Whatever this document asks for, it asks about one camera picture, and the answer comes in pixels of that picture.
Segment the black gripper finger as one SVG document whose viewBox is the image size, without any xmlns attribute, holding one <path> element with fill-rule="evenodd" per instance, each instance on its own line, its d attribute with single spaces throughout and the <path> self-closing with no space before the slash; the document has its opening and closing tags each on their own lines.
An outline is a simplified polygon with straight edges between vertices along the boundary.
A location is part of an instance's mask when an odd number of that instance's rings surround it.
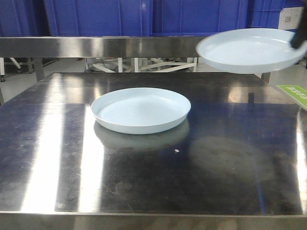
<svg viewBox="0 0 307 230">
<path fill-rule="evenodd" d="M 290 41 L 290 45 L 294 49 L 299 49 L 307 39 L 307 15 L 303 14 L 299 22 L 295 35 Z"/>
</svg>

